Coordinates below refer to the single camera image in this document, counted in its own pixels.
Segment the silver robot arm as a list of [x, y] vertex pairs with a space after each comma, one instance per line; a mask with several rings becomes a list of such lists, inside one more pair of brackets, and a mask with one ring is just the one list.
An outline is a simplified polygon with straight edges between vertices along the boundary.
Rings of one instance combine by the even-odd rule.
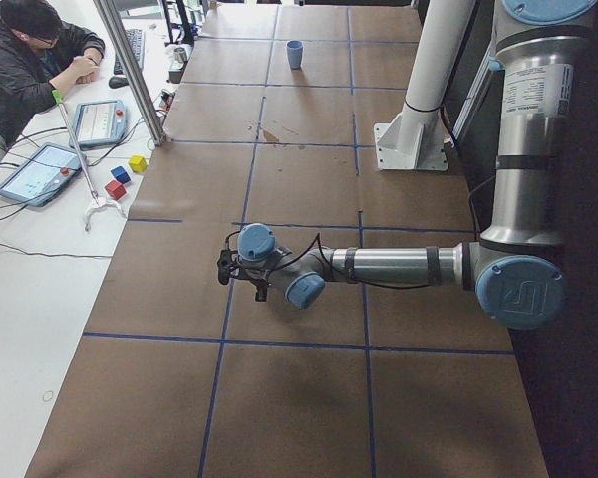
[[273, 231], [252, 223], [227, 236], [218, 279], [254, 285], [257, 301], [279, 290], [300, 309], [329, 282], [385, 289], [459, 284], [476, 294], [493, 319], [516, 330], [553, 320], [566, 297], [557, 261], [562, 240], [552, 219], [553, 171], [572, 93], [574, 64], [591, 39], [592, 1], [498, 1], [492, 40], [472, 83], [483, 89], [490, 71], [504, 74], [487, 227], [452, 248], [332, 249], [314, 240], [302, 253], [280, 245]]

